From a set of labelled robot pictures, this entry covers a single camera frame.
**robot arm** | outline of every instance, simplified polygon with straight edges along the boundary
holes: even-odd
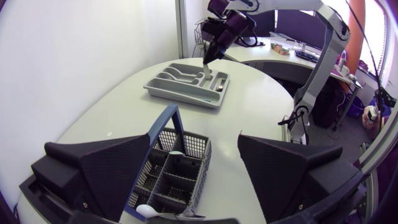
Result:
[[[344,50],[349,30],[339,15],[320,0],[211,0],[208,10],[219,19],[209,19],[203,30],[213,34],[214,38],[205,53],[203,64],[221,59],[225,51],[246,29],[253,29],[256,23],[250,14],[260,14],[271,10],[296,9],[315,11],[326,25],[325,45],[317,65],[313,69],[305,86],[298,89],[294,96],[294,110],[289,119],[281,122],[285,130],[283,139],[305,144],[303,135],[308,128],[308,116],[315,100],[325,85],[339,54]]]

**white wall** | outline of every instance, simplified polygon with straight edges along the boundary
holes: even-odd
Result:
[[[0,13],[0,190],[8,205],[45,142],[128,76],[177,58],[174,0],[8,0]]]
[[[204,17],[215,17],[211,12],[207,11],[207,5],[210,0],[186,0],[185,12],[187,13],[187,37],[188,37],[188,56],[192,57],[193,49],[195,48],[194,30],[197,23]],[[200,49],[197,47],[193,57],[199,57]]]

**oval table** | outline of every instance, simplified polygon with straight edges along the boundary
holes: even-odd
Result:
[[[241,223],[265,223],[248,172],[238,151],[240,133],[281,140],[277,125],[291,114],[293,99],[268,75],[255,68],[228,60],[209,64],[211,69],[230,74],[230,83],[218,109],[204,108],[150,96],[143,84],[170,63],[201,67],[202,58],[164,62],[144,69],[111,90],[91,107],[59,143],[99,141],[141,135],[148,132],[169,103],[178,104],[184,130],[208,136],[212,156],[197,214],[206,219],[237,218]],[[22,223],[40,223],[38,214],[24,196],[19,203]],[[140,223],[123,212],[121,223]]]

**gray plastic tray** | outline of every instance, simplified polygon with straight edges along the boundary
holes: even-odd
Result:
[[[222,79],[225,79],[223,89],[216,91]],[[144,88],[152,96],[219,108],[228,84],[226,73],[210,70],[210,78],[205,78],[201,67],[172,63],[149,80]]]

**floor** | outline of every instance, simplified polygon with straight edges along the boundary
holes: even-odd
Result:
[[[314,125],[312,117],[310,117],[310,124],[307,131],[310,137],[310,145],[326,146],[340,144],[343,146],[342,156],[349,162],[355,162],[359,158],[358,147],[362,142],[372,142],[362,125],[361,117],[352,118],[346,116],[336,132],[333,132],[331,128],[325,129]]]

